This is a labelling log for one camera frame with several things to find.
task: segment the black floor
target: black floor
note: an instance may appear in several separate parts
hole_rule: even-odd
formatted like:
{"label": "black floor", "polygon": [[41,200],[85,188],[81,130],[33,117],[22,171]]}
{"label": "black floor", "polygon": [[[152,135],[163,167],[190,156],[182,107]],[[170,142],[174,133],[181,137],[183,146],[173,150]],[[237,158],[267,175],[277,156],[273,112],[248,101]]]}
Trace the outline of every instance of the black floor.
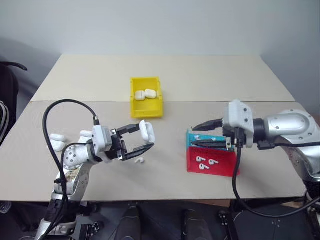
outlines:
{"label": "black floor", "polygon": [[[189,201],[141,201],[109,202],[99,204],[99,211],[90,217],[78,217],[73,237],[78,239],[81,224],[104,222],[104,229],[92,240],[113,240],[120,218],[129,206],[138,206],[141,211],[143,240],[180,240],[181,222],[184,210],[196,210],[207,221],[214,240],[224,240],[226,231],[218,219],[223,207],[193,203]],[[29,204],[15,204],[15,208],[37,222],[45,214],[45,207]],[[281,214],[293,208],[280,205],[260,209],[270,214]],[[21,232],[14,220],[14,211],[0,214],[0,239],[18,240],[23,236],[34,236],[35,232]],[[303,213],[282,219],[263,218],[249,212],[242,212],[235,219],[240,240],[312,240],[313,236]]]}

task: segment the white tabletop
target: white tabletop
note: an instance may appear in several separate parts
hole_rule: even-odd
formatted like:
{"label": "white tabletop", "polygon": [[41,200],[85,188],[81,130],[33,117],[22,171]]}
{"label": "white tabletop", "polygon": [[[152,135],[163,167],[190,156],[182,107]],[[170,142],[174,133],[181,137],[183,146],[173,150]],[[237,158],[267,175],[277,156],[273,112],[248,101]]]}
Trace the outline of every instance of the white tabletop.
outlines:
{"label": "white tabletop", "polygon": [[[58,170],[46,148],[42,117],[52,101],[85,101],[109,128],[138,123],[130,118],[130,77],[159,76],[164,116],[153,118],[156,143],[145,163],[114,160],[90,173],[85,201],[233,199],[230,177],[187,172],[186,131],[221,118],[227,102],[249,102],[255,117],[303,109],[256,56],[62,55],[0,147],[0,200],[48,201]],[[77,141],[92,118],[65,103],[50,113],[49,132]],[[138,133],[129,147],[142,145]],[[301,196],[305,187],[281,148],[245,149],[238,177],[243,198]]]}
{"label": "white tabletop", "polygon": [[159,77],[164,102],[294,102],[258,56],[62,55],[32,101],[129,102],[131,77]]}

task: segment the striped cloth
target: striped cloth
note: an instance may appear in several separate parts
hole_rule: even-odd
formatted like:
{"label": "striped cloth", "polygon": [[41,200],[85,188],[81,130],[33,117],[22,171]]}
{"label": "striped cloth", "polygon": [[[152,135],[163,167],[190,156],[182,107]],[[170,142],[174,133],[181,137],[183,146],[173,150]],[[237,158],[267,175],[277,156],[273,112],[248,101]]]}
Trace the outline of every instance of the striped cloth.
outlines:
{"label": "striped cloth", "polygon": [[0,101],[0,145],[7,135],[8,124],[9,110],[7,106],[2,101]]}

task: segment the beige table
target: beige table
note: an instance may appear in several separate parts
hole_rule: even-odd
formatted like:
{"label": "beige table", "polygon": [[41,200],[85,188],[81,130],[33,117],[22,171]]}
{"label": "beige table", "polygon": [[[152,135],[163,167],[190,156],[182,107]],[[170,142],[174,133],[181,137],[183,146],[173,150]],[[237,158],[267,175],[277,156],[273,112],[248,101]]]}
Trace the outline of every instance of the beige table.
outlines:
{"label": "beige table", "polygon": [[[227,105],[227,102],[224,101],[232,100],[233,96],[231,94],[223,95],[219,93],[220,89],[213,91],[212,89],[207,90],[203,88],[204,91],[207,91],[206,94],[208,96],[202,98],[202,95],[195,90],[194,92],[200,101],[192,102],[191,98],[194,98],[194,96],[190,97],[189,93],[193,92],[192,87],[194,83],[187,81],[184,84],[186,85],[184,88],[188,94],[178,92],[179,99],[183,100],[175,102],[176,94],[173,94],[174,89],[170,87],[171,81],[168,81],[165,77],[161,77],[164,75],[164,70],[159,69],[158,74],[156,72],[150,73],[150,69],[154,69],[156,66],[165,66],[167,60],[176,59],[175,61],[172,60],[172,64],[175,63],[176,67],[174,65],[171,67],[172,69],[181,69],[180,72],[172,70],[177,76],[176,81],[180,81],[179,74],[183,77],[185,76],[182,74],[184,67],[181,67],[181,64],[195,61],[194,65],[189,66],[190,68],[195,66],[194,69],[185,70],[189,73],[188,75],[191,72],[198,72],[197,75],[202,73],[202,76],[204,76],[203,71],[211,72],[211,81],[213,82],[218,82],[215,73],[223,76],[226,69],[219,68],[213,71],[209,68],[211,61],[218,63],[218,59],[221,58],[221,62],[228,65],[228,58],[230,58],[234,66],[237,65],[236,61],[239,64],[243,64],[246,61],[246,74],[241,75],[237,72],[236,75],[238,75],[237,79],[241,82],[242,88],[248,93],[252,93],[251,95],[255,96],[254,99],[257,99],[257,102],[248,102],[255,112],[255,117],[263,118],[266,115],[278,113],[285,109],[303,109],[298,103],[293,101],[293,98],[279,80],[256,57],[191,57],[191,59],[188,59],[189,57],[162,56],[159,59],[163,61],[163,65],[161,65],[160,60],[157,61],[157,57],[146,57],[148,61],[140,56],[123,57],[123,61],[121,61],[121,58],[108,56],[62,56],[0,147],[0,161],[4,162],[0,168],[0,175],[2,179],[7,180],[0,183],[0,200],[48,201],[50,199],[53,180],[58,170],[46,148],[42,133],[42,116],[53,100],[75,98],[85,101],[96,111],[101,124],[110,128],[118,128],[130,123],[139,122],[137,119],[130,118],[130,103],[125,101],[127,95],[123,95],[122,97],[119,97],[119,94],[113,95],[114,92],[122,93],[123,89],[126,89],[127,94],[129,94],[129,87],[124,82],[119,83],[124,81],[121,78],[110,80],[110,74],[115,74],[115,71],[108,69],[109,67],[99,68],[102,67],[102,65],[99,65],[95,69],[98,72],[92,71],[98,62],[112,63],[113,61],[110,59],[118,59],[117,65],[123,66],[123,74],[120,74],[121,76],[124,73],[130,76],[160,76],[162,89],[164,89],[164,93],[167,95],[167,98],[164,100],[171,99],[171,101],[164,103],[163,118],[150,119],[156,134],[156,144],[144,155],[145,163],[135,164],[134,160],[126,162],[114,160],[110,164],[100,163],[93,167],[90,173],[89,185],[83,199],[85,201],[235,198],[230,177],[188,173],[186,171],[185,140],[187,128],[210,119],[221,118],[223,109]],[[144,65],[146,73],[143,74],[142,70],[140,70],[139,75],[134,74],[136,72],[126,64],[128,59],[131,59],[136,66],[139,65],[137,62],[142,59],[140,64]],[[88,64],[87,74],[77,74],[78,68],[75,66],[72,67],[73,70],[69,68],[79,62]],[[257,70],[257,66],[262,66],[262,69]],[[79,69],[86,72],[83,68],[84,65],[80,64]],[[264,74],[270,76],[271,85],[266,83],[268,81],[262,82],[260,85],[265,89],[268,88],[271,93],[279,91],[279,93],[277,92],[278,96],[266,94],[262,90],[257,90],[259,92],[257,94],[255,89],[251,89],[253,78],[248,81],[245,81],[245,79],[248,78],[250,72],[254,71],[259,72],[256,75],[261,75],[260,77]],[[92,76],[91,84],[85,83],[85,76]],[[105,82],[102,81],[102,76],[105,76]],[[209,77],[205,78],[200,75],[196,82],[197,84],[206,84],[209,81]],[[237,85],[237,81],[229,81],[229,85],[230,89],[232,89],[232,85]],[[83,88],[86,89],[87,93],[85,96],[76,94],[79,86],[81,86],[81,93]],[[103,93],[102,89],[105,89],[104,96],[100,96]],[[95,94],[93,92],[97,93],[97,100],[94,100]],[[52,101],[43,99],[45,95]],[[110,96],[113,96],[117,101],[112,101]],[[248,96],[241,96],[240,92],[237,96],[243,97],[247,101],[249,100],[246,98]],[[211,98],[212,100],[205,101],[205,98]],[[48,126],[51,133],[64,134],[73,142],[78,140],[81,130],[90,130],[92,128],[92,118],[80,106],[65,103],[50,113]],[[140,139],[138,133],[125,136],[129,148],[142,144],[142,140],[137,142],[136,139]],[[243,198],[301,196],[305,190],[302,181],[281,148],[268,151],[258,151],[255,147],[244,149],[240,172],[238,191]]]}

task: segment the robotic arm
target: robotic arm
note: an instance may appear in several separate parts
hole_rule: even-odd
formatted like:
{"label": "robotic arm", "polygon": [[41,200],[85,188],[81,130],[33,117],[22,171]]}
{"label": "robotic arm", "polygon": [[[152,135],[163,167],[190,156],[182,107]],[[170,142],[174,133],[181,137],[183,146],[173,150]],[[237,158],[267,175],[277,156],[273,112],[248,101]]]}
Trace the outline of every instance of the robotic arm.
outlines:
{"label": "robotic arm", "polygon": [[[46,126],[48,113],[55,105],[64,102],[84,105],[91,110],[84,103],[75,100],[67,99],[53,103],[47,109],[43,118],[43,131],[46,140],[48,139]],[[62,150],[60,165],[63,167],[63,174],[60,171],[54,181],[51,201],[45,218],[40,222],[35,240],[71,239],[68,236],[75,231],[77,212],[89,183],[90,170],[94,165],[101,162],[110,163],[113,159],[126,161],[142,155],[155,145],[155,134],[149,122],[143,120],[140,124],[130,124],[109,130],[107,127],[100,125],[98,117],[94,116],[93,119],[92,138],[85,143],[71,143]],[[146,144],[128,152],[123,135],[137,131],[141,131]],[[47,144],[49,149],[52,148],[48,140]]]}
{"label": "robotic arm", "polygon": [[[253,144],[257,144],[259,150],[282,147],[303,180],[309,199],[320,197],[320,128],[307,112],[291,109],[265,119],[254,119],[249,106],[234,100],[225,109],[223,119],[202,123],[192,130],[216,128],[223,128],[223,148],[231,149],[232,145],[238,149],[244,145],[252,148]],[[210,140],[192,144],[207,148],[222,145]]]}

